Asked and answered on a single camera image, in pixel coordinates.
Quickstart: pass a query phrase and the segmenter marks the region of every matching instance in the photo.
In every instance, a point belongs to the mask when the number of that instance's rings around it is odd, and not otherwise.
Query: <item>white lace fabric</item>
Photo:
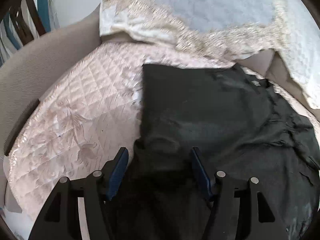
[[[236,2],[233,4],[234,7],[228,9],[236,14]],[[300,0],[273,0],[273,18],[268,24],[246,23],[208,32],[190,29],[169,7],[157,4],[156,0],[102,0],[100,35],[121,31],[137,41],[170,46],[222,63],[247,58],[262,49],[274,49],[284,59],[292,78],[303,88],[309,105],[320,108],[317,66],[320,31]]]
[[[86,177],[139,138],[144,63],[221,68],[168,47],[107,43],[78,62],[28,119],[9,154],[8,181],[32,219],[58,179]]]

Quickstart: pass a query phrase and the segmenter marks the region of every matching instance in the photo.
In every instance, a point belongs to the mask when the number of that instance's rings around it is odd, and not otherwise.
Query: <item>white blanket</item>
[[[221,62],[274,49],[320,108],[320,30],[301,0],[102,0],[100,35],[120,31]]]

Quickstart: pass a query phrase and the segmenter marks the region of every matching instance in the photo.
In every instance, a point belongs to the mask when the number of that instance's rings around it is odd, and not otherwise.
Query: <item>beige fabric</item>
[[[9,158],[7,156],[3,157],[3,172],[6,178],[9,177],[9,172],[10,172],[10,163],[9,163]]]
[[[17,203],[17,200],[15,199],[15,197],[13,196],[9,185],[7,185],[7,188],[5,191],[4,205],[5,205],[5,208],[10,212],[22,213],[22,209]]]
[[[266,49],[249,58],[236,60],[236,62],[244,67],[250,68],[264,77],[270,67],[274,54],[275,51],[273,49]]]
[[[61,176],[83,178],[121,146],[132,156],[139,137],[143,63],[221,67],[208,58],[134,43],[103,44],[77,63],[43,99],[10,152],[8,180],[32,219]],[[310,121],[318,132],[320,124]]]
[[[293,97],[295,97],[306,109],[308,109],[320,121],[320,109],[312,109],[305,97],[303,96],[301,87],[293,81],[290,74],[278,53],[275,54],[270,68],[266,73],[266,78],[274,81],[279,86],[287,90]]]

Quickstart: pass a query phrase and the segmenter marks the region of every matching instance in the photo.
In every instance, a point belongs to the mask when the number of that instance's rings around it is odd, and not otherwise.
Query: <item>beige chair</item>
[[[6,140],[29,103],[101,44],[99,8],[82,21],[52,31],[17,51],[0,68],[0,207],[21,209],[2,169]]]

